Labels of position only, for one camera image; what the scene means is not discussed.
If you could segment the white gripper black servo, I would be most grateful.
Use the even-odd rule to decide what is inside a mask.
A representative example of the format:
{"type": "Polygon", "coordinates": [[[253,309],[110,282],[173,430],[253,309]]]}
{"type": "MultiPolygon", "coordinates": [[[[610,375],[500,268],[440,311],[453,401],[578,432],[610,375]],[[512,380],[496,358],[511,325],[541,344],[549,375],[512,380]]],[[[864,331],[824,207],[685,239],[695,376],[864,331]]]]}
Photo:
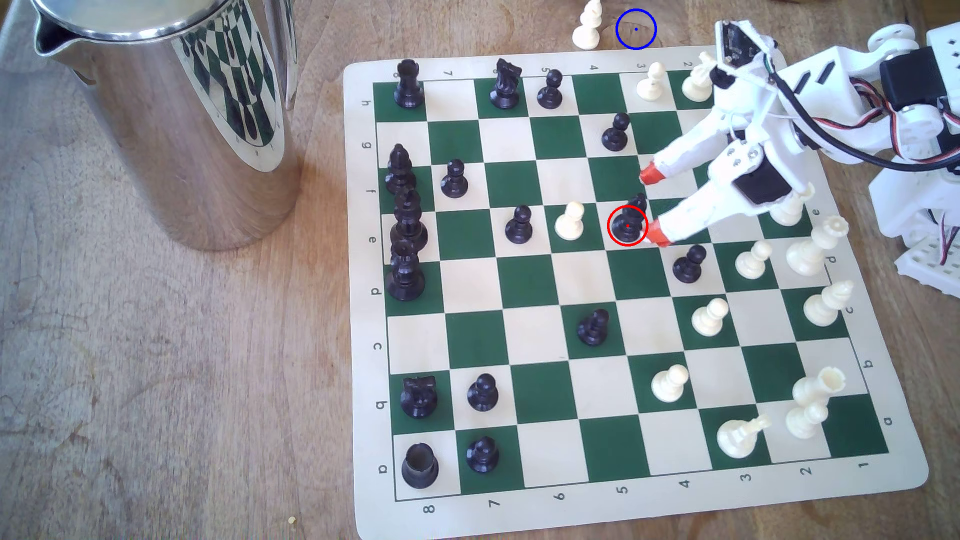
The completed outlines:
{"type": "Polygon", "coordinates": [[[689,132],[656,152],[640,171],[645,186],[714,159],[707,183],[645,229],[646,240],[666,247],[734,215],[760,215],[809,194],[795,116],[762,70],[734,76],[711,71],[714,109],[689,132]]]}

